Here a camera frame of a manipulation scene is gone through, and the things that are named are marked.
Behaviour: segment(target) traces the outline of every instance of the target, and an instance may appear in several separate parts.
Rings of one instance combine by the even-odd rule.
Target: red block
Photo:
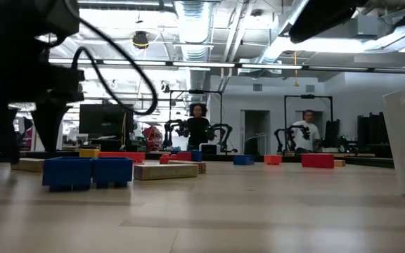
[[[145,160],[145,153],[135,152],[99,152],[98,157],[125,157],[133,160],[135,163],[142,163]]]
[[[168,164],[168,162],[171,160],[177,160],[177,156],[176,155],[172,155],[172,156],[162,155],[159,158],[159,164]]]
[[[265,163],[268,165],[280,165],[282,156],[280,155],[265,155]]]
[[[332,154],[301,154],[303,167],[334,169],[334,155]]]
[[[179,161],[191,161],[191,152],[178,152],[177,159]]]

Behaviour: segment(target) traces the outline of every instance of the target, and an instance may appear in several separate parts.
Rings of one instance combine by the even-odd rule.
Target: blue block
[[[193,162],[202,162],[203,161],[203,152],[195,150],[191,152],[191,160]]]
[[[94,159],[93,182],[97,188],[107,188],[108,183],[132,181],[133,162],[125,157],[100,157]]]
[[[236,155],[233,158],[234,165],[253,165],[254,156],[252,155]]]
[[[43,165],[43,186],[87,186],[91,183],[93,158],[58,157],[47,159]]]

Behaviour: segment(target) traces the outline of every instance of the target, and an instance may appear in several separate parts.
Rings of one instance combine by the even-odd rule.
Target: white wall
[[[384,111],[383,96],[405,88],[405,74],[342,73],[325,84],[334,97],[334,119],[340,119],[340,134],[357,136],[357,116]]]
[[[280,96],[224,96],[224,118],[223,123],[229,124],[233,127],[232,134],[229,138],[233,147],[228,142],[228,149],[236,148],[240,150],[240,111],[241,110],[269,110],[271,133],[269,150],[271,154],[276,153],[278,142],[273,135],[277,129],[284,127],[284,109],[283,109],[283,95]],[[210,99],[210,121],[212,123],[219,122],[219,101]],[[306,109],[324,112],[324,115],[329,116],[329,107],[319,99],[302,100],[300,98],[291,98],[288,101],[288,124],[292,124],[292,119],[296,118],[296,112]]]

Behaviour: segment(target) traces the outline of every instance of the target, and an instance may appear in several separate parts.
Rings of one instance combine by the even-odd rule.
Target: ceiling
[[[81,0],[80,15],[83,19],[89,21],[106,34],[112,37],[120,46],[122,46],[130,55],[138,60],[183,60],[182,50],[179,43],[179,22],[176,13],[171,11],[150,11],[143,9],[146,4],[157,0],[137,0],[137,1],[106,1],[106,0]],[[212,12],[212,26],[210,27],[210,44],[213,46],[210,50],[209,61],[223,61],[226,43],[229,38],[229,32],[233,25],[229,26],[231,17],[237,15],[235,9],[240,0],[223,0],[214,4]],[[139,5],[138,10],[132,9],[132,3]],[[251,15],[239,16],[239,26],[237,31],[240,33],[240,27],[244,28],[244,34],[239,40],[238,50],[232,50],[235,47],[235,39],[231,43],[231,50],[228,53],[233,61],[240,59],[252,59],[261,55],[264,49],[270,45],[277,37],[276,26],[278,17],[287,13],[292,7],[292,0],[250,0],[252,6]],[[172,2],[165,0],[165,5],[172,8]],[[369,12],[369,15],[377,15],[376,11],[383,10],[397,11],[405,8],[405,1],[378,1],[372,0],[370,4],[360,8],[360,12]],[[135,31],[146,31],[150,41],[146,50],[138,50],[133,44],[131,38]],[[51,51],[51,58],[72,58],[74,52],[80,46],[86,46],[97,59],[117,60],[122,59],[107,43],[98,38],[88,28],[81,25],[79,33],[67,38],[63,44],[57,46]],[[405,66],[405,54],[403,53],[383,53],[383,54],[358,54],[358,53],[326,53],[313,51],[296,51],[295,53],[282,53],[278,60],[285,64],[311,64],[311,65],[347,65],[347,66],[381,66],[381,67],[403,67]],[[126,100],[126,103],[133,103],[137,100],[136,107],[147,106],[150,98],[150,91],[139,80],[135,71],[121,67],[106,67],[102,69],[103,76],[111,85],[111,88],[118,92],[119,96]],[[169,99],[168,93],[161,92],[164,84],[168,84],[171,89],[189,89],[188,70],[182,69],[146,69],[146,74],[152,79],[156,89],[160,93],[161,99]],[[282,80],[298,77],[314,78],[318,82],[324,82],[335,76],[334,72],[314,72],[283,70],[279,75]],[[86,81],[82,84],[86,93],[85,103],[100,103],[101,98],[108,97],[103,90],[100,82],[97,80],[94,71],[87,67],[85,69]],[[256,82],[251,78],[242,79],[242,82]],[[218,89],[217,85],[209,86],[209,89]],[[163,115],[168,116],[168,102],[160,103],[160,115],[157,117],[144,118],[146,120],[160,120]],[[173,113],[183,111],[185,115],[186,104],[177,103],[173,107]],[[66,119],[71,122],[78,120],[78,109],[74,109],[66,115]]]

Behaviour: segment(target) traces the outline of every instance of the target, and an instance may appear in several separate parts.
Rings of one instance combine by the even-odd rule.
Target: light wood floor
[[[210,163],[195,179],[49,193],[0,164],[0,253],[405,252],[394,170]]]

